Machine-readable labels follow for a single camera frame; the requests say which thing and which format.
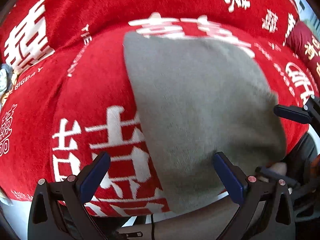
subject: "red pillow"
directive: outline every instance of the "red pillow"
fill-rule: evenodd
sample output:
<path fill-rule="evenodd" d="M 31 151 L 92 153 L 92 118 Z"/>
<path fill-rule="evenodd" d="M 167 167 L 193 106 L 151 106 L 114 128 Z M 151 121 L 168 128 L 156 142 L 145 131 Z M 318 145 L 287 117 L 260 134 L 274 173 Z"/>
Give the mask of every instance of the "red pillow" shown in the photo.
<path fill-rule="evenodd" d="M 60 49 L 21 74 L 0 112 L 0 178 L 5 178 L 0 185 L 10 198 L 30 201 L 40 178 L 51 182 L 77 174 L 106 150 L 111 167 L 86 205 L 90 214 L 129 216 L 169 210 L 141 133 L 124 65 L 123 37 L 128 31 L 169 36 L 183 32 L 235 44 L 260 65 L 279 103 L 302 106 L 311 94 L 318 95 L 311 75 L 288 48 L 205 16 L 176 20 L 153 16 L 165 24 L 137 20 L 92 36 L 84 26 L 82 43 Z M 308 125 L 281 122 L 289 152 Z"/>
<path fill-rule="evenodd" d="M 286 45 L 298 55 L 320 85 L 320 43 L 304 22 L 296 23 Z"/>
<path fill-rule="evenodd" d="M 293 0 L 19 0 L 0 28 L 1 60 L 21 72 L 81 41 L 87 24 L 94 35 L 153 12 L 176 18 L 207 15 L 278 43 L 298 18 Z"/>

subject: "gray cloth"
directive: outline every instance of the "gray cloth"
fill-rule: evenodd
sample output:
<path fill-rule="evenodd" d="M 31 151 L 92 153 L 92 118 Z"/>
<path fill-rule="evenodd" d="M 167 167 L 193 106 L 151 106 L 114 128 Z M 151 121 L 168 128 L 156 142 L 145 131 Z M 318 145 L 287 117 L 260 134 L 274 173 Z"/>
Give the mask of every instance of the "gray cloth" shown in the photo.
<path fill-rule="evenodd" d="M 127 33 L 124 56 L 141 127 L 169 207 L 212 203 L 223 185 L 212 156 L 223 151 L 247 175 L 285 156 L 277 104 L 259 66 L 212 39 L 149 39 Z"/>
<path fill-rule="evenodd" d="M 1 64 L 1 69 L 5 69 L 7 73 L 7 90 L 5 92 L 8 92 L 12 88 L 12 74 L 13 74 L 13 68 L 7 64 Z"/>

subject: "cable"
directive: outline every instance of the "cable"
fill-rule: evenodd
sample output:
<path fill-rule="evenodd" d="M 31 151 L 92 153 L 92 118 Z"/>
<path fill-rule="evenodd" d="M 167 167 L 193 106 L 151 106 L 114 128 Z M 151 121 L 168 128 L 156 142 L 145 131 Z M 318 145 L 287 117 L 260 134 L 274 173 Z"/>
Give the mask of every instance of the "cable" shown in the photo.
<path fill-rule="evenodd" d="M 153 221 L 153 214 L 151 215 L 151 240 L 155 240 L 155 223 Z"/>

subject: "red blanket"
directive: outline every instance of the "red blanket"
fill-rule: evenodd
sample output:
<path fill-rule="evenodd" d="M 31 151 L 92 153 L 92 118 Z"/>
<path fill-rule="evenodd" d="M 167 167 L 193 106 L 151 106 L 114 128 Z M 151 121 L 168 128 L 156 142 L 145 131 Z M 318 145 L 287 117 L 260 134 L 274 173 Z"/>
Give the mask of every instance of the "red blanket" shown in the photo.
<path fill-rule="evenodd" d="M 178 18 L 205 14 L 278 43 L 284 41 L 288 24 L 298 18 L 293 0 L 19 0 L 1 28 L 0 45 L 6 48 L 1 57 L 20 70 L 75 44 L 87 24 L 93 35 L 152 12 Z M 22 28 L 33 31 L 25 33 Z M 25 45 L 15 46 L 19 40 Z M 37 50 L 32 49 L 35 43 Z"/>
<path fill-rule="evenodd" d="M 169 210 L 126 74 L 122 42 L 127 31 L 224 40 L 256 60 L 271 89 L 279 95 L 279 103 L 302 106 L 311 94 L 318 95 L 302 62 L 288 48 L 271 42 L 282 42 L 287 27 L 277 25 L 278 32 L 272 33 L 261 28 L 261 21 L 259 27 L 248 31 L 272 39 L 255 39 L 235 27 L 199 17 L 208 14 L 209 20 L 228 19 L 245 28 L 247 18 L 242 17 L 242 25 L 239 16 L 249 8 L 244 10 L 235 3 L 234 12 L 227 13 L 238 15 L 235 20 L 221 14 L 230 6 L 224 0 L 185 1 L 17 2 L 0 30 L 1 57 L 20 71 L 36 65 L 21 74 L 0 113 L 0 175 L 5 178 L 0 186 L 9 197 L 30 201 L 40 178 L 63 180 L 77 174 L 101 150 L 107 150 L 112 164 L 87 204 L 91 214 L 128 216 Z M 258 4 L 253 1 L 250 9 Z M 155 13 L 148 19 L 154 11 L 163 15 Z M 286 120 L 282 124 L 289 152 L 308 126 Z"/>
<path fill-rule="evenodd" d="M 286 45 L 299 56 L 314 76 L 316 83 L 320 84 L 320 43 L 304 22 L 296 23 L 286 40 Z"/>

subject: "screw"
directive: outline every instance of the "screw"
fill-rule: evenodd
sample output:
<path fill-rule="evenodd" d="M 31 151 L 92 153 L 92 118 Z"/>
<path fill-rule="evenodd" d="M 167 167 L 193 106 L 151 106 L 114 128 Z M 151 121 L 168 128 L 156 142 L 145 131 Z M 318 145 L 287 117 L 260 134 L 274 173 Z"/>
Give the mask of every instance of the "screw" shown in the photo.
<path fill-rule="evenodd" d="M 38 184 L 43 185 L 45 183 L 45 179 L 39 179 Z"/>
<path fill-rule="evenodd" d="M 284 186 L 284 185 L 285 185 L 285 181 L 284 181 L 283 179 L 280 179 L 280 180 L 279 180 L 279 184 L 280 184 L 281 186 Z"/>
<path fill-rule="evenodd" d="M 254 176 L 249 176 L 249 177 L 248 177 L 248 181 L 250 181 L 250 182 L 256 182 L 256 181 L 257 181 L 257 178 L 254 177 Z"/>
<path fill-rule="evenodd" d="M 76 176 L 75 176 L 75 175 L 70 175 L 70 176 L 67 178 L 67 181 L 73 182 L 73 181 L 75 181 L 75 179 L 76 179 Z"/>

